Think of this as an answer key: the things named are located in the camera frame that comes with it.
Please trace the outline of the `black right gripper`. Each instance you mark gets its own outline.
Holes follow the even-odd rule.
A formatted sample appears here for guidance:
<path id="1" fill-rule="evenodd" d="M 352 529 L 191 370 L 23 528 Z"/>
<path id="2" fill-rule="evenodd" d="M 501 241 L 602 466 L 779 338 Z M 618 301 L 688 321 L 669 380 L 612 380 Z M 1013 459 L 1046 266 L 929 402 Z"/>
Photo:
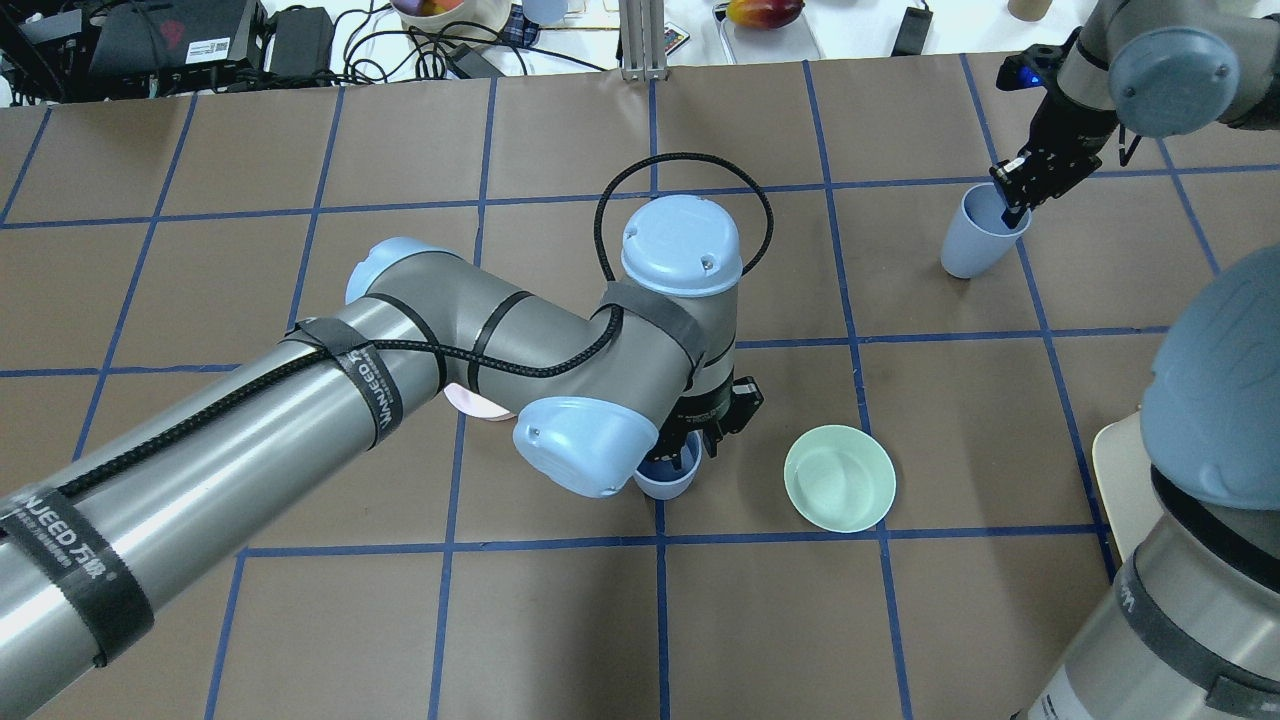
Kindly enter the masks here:
<path id="1" fill-rule="evenodd" d="M 1001 220 L 1015 231 L 1030 220 L 1034 208 L 1065 195 L 1101 167 L 1100 152 L 1119 118 L 1108 68 L 1082 45 L 1033 45 L 1009 55 L 996 87 L 1044 91 L 1025 143 L 989 169 L 1005 204 Z"/>

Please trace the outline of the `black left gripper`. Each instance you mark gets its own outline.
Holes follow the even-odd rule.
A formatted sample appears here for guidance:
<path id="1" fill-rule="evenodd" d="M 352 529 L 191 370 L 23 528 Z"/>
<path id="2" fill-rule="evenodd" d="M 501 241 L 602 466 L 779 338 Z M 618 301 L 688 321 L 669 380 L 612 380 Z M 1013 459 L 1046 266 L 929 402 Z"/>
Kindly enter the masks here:
<path id="1" fill-rule="evenodd" d="M 730 377 L 713 391 L 682 396 L 659 429 L 655 461 L 673 469 L 684 468 L 684 455 L 691 433 L 700 433 L 705 455 L 716 457 L 726 436 L 742 432 L 765 402 L 754 377 Z"/>

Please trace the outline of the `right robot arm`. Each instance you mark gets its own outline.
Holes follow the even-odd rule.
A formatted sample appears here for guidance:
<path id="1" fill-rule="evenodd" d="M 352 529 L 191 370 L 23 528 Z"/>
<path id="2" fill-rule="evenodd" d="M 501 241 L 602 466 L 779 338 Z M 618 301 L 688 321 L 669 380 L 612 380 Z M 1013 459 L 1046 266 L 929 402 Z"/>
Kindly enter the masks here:
<path id="1" fill-rule="evenodd" d="M 1098 1 L 997 86 L 1046 96 L 991 167 L 1014 225 L 1094 172 L 1115 132 L 1277 127 L 1277 17 L 1212 1 Z M 1158 520 L 1019 719 L 1277 716 L 1277 247 L 1219 274 L 1171 325 L 1140 402 Z"/>

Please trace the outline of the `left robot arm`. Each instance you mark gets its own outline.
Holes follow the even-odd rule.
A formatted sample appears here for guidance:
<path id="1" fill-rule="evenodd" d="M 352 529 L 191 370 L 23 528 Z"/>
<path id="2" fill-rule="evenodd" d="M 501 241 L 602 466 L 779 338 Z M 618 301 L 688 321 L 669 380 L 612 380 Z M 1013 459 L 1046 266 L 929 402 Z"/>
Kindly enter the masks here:
<path id="1" fill-rule="evenodd" d="M 447 249 L 374 246 L 346 305 L 3 500 L 3 716 L 119 659 L 156 614 L 445 387 L 516 415 L 518 454 L 589 498 L 685 438 L 735 433 L 739 229 L 709 199 L 652 200 L 581 318 Z"/>

